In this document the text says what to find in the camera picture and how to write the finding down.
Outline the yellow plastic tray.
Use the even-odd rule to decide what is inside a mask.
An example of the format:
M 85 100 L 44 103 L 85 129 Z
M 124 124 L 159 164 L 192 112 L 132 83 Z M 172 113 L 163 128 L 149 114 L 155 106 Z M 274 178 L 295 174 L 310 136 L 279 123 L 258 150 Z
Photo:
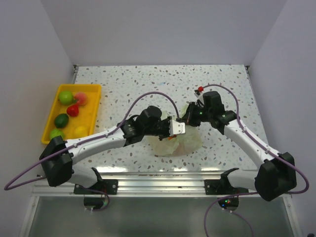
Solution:
M 101 85 L 62 84 L 58 87 L 41 142 L 47 145 L 55 136 L 82 138 L 94 133 Z

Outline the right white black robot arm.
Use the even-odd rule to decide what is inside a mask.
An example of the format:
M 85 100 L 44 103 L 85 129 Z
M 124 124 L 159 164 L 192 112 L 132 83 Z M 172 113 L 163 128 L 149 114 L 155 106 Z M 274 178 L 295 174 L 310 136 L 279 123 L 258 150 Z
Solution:
M 294 157 L 290 153 L 281 154 L 261 139 L 255 139 L 235 112 L 225 110 L 218 92 L 204 93 L 200 87 L 195 95 L 197 101 L 189 104 L 183 121 L 193 127 L 209 123 L 235 142 L 258 168 L 257 171 L 232 168 L 223 172 L 220 179 L 205 182 L 207 194 L 232 195 L 254 190 L 264 200 L 271 201 L 297 186 Z

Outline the pale green avocado-print plastic bag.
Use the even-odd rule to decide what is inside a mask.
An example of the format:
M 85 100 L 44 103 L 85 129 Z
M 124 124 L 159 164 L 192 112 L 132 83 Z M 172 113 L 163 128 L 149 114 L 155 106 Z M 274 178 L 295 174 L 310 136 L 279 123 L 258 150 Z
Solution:
M 159 140 L 156 136 L 147 138 L 157 156 L 178 157 L 189 155 L 202 147 L 202 138 L 196 127 L 186 125 L 186 133 Z

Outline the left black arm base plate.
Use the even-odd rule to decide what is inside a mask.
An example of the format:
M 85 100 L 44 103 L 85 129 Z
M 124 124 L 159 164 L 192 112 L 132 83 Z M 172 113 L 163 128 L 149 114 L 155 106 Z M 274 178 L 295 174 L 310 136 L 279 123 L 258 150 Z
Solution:
M 91 194 L 107 194 L 116 195 L 119 182 L 117 179 L 102 179 L 97 169 L 93 168 L 93 172 L 97 177 L 97 182 L 91 187 L 85 188 L 80 185 L 75 185 L 74 194 L 76 195 L 91 195 Z

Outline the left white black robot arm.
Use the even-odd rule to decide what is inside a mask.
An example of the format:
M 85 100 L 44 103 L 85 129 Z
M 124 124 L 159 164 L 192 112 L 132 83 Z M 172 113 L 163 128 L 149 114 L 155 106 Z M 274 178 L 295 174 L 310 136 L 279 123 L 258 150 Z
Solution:
M 54 137 L 40 156 L 49 186 L 69 182 L 92 194 L 99 193 L 103 187 L 99 172 L 94 167 L 82 167 L 79 162 L 106 150 L 138 143 L 144 136 L 157 136 L 161 140 L 173 136 L 177 122 L 171 117 L 161 119 L 161 115 L 159 108 L 149 106 L 140 115 L 97 134 L 68 141 Z

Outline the yellow fake lemon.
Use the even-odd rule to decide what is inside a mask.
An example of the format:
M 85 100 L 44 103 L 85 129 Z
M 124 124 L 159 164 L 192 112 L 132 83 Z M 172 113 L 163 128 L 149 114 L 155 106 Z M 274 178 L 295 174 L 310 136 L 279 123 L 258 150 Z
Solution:
M 85 126 L 78 126 L 73 131 L 74 138 L 86 137 L 88 135 L 88 128 Z

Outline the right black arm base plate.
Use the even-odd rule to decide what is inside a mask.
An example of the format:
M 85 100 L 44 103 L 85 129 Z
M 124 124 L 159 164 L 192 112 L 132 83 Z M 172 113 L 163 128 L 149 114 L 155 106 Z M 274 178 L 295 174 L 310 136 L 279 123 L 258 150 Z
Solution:
M 249 193 L 248 189 L 245 188 L 235 188 L 233 187 L 229 180 L 228 175 L 239 168 L 232 168 L 223 172 L 219 179 L 206 179 L 204 180 L 204 188 L 206 195 L 233 195 L 240 193 Z

